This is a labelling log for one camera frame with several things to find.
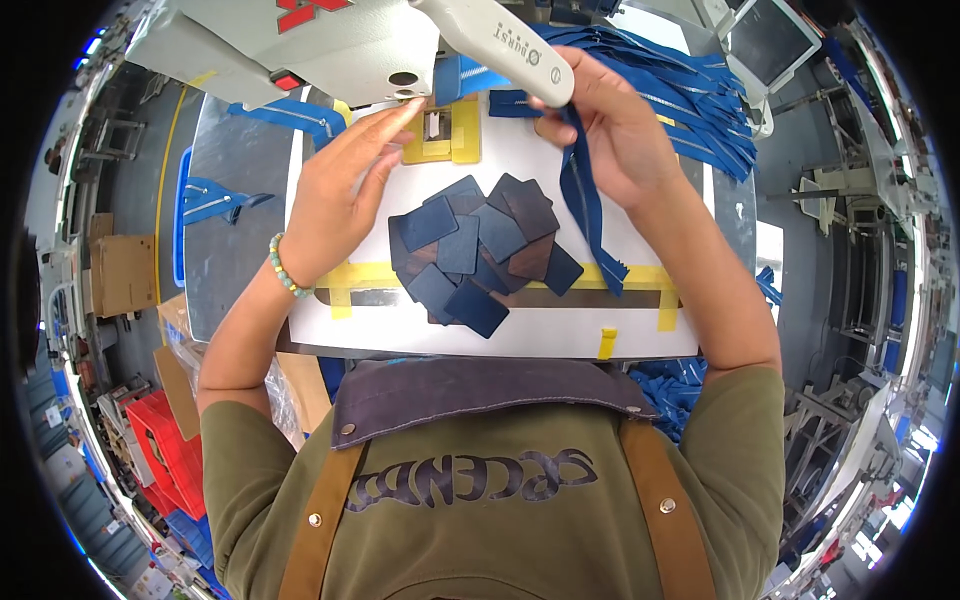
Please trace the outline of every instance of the sewing machine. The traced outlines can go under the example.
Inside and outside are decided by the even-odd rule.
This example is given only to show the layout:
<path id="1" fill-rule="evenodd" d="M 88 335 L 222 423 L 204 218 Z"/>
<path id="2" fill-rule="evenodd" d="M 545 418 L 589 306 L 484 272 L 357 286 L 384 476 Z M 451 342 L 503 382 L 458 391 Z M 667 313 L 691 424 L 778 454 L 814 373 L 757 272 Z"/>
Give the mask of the sewing machine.
<path id="1" fill-rule="evenodd" d="M 160 0 L 126 59 L 246 109 L 304 84 L 361 107 L 429 96 L 446 47 L 549 106 L 573 93 L 570 66 L 495 0 Z"/>

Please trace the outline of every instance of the left hand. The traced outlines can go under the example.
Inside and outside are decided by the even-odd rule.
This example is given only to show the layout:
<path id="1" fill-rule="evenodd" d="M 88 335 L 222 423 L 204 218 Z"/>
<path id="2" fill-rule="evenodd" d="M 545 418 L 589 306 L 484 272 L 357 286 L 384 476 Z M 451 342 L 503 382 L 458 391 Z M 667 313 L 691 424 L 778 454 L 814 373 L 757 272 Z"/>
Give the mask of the left hand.
<path id="1" fill-rule="evenodd" d="M 425 104 L 423 98 L 415 98 L 369 114 L 303 163 L 279 248 L 283 268 L 297 285 L 313 285 L 370 233 L 387 178 L 400 162 L 401 151 L 391 144 L 413 139 L 403 128 Z M 368 167 L 354 195 L 353 185 Z"/>

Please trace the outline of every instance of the apron strap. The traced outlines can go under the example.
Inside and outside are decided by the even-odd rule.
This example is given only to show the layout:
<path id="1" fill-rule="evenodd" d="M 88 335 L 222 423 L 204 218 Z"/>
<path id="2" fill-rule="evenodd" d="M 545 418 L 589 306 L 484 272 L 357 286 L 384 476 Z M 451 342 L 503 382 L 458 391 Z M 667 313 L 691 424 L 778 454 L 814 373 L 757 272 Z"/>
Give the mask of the apron strap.
<path id="1" fill-rule="evenodd" d="M 367 444 L 327 452 L 317 485 L 300 517 L 297 536 L 280 582 L 278 600 L 320 598 L 333 536 L 337 533 L 353 475 Z"/>
<path id="2" fill-rule="evenodd" d="M 650 532 L 664 600 L 714 600 L 700 528 L 663 442 L 646 420 L 624 420 L 620 444 Z"/>

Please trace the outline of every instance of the right hand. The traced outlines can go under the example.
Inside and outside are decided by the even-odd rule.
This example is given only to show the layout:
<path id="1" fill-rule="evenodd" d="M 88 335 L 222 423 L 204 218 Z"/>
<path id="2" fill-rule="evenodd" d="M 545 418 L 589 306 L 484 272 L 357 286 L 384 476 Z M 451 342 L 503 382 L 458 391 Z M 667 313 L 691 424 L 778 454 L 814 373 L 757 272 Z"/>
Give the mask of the right hand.
<path id="1" fill-rule="evenodd" d="M 677 185 L 688 184 L 663 125 L 625 79 L 579 48 L 554 46 L 573 68 L 573 106 L 587 132 L 597 187 L 628 214 L 652 208 Z M 531 97 L 544 112 L 534 129 L 563 148 L 577 132 L 559 113 Z"/>

